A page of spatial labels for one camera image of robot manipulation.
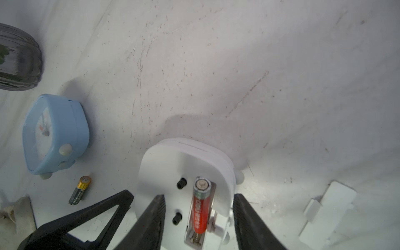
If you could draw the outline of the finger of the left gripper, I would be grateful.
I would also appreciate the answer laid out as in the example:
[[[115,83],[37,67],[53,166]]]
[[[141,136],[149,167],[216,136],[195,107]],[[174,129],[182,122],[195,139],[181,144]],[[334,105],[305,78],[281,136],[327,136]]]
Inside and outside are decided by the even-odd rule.
[[[133,200],[133,194],[128,190],[123,190],[90,207],[42,225],[23,240],[18,249],[105,250],[114,237]],[[117,207],[116,211],[94,241],[83,242],[69,234],[71,230],[74,230],[113,207]]]

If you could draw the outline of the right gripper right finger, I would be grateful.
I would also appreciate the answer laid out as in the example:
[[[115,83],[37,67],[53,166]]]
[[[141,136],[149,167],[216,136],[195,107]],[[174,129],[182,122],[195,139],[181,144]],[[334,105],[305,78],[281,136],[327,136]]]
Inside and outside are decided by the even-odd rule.
[[[234,195],[233,214],[240,250],[285,249],[242,194]]]

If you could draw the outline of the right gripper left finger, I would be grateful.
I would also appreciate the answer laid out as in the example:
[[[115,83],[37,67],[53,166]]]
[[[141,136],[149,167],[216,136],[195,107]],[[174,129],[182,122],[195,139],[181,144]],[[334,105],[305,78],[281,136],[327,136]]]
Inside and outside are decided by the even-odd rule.
[[[165,215],[165,197],[157,195],[115,249],[159,250],[164,232]]]

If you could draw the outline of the red battery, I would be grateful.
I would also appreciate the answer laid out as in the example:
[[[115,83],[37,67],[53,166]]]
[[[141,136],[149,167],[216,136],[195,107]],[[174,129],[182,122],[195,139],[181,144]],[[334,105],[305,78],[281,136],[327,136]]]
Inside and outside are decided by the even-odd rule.
[[[211,188],[211,182],[203,177],[198,177],[193,186],[192,225],[196,234],[207,229]]]

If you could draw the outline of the white battery cover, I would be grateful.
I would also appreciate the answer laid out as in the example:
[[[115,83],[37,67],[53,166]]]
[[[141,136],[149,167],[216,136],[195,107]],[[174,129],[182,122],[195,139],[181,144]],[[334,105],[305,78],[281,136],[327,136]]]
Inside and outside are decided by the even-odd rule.
[[[356,196],[353,188],[337,181],[331,182],[320,200],[311,199],[306,206],[307,223],[299,234],[299,240],[313,250],[322,250]]]

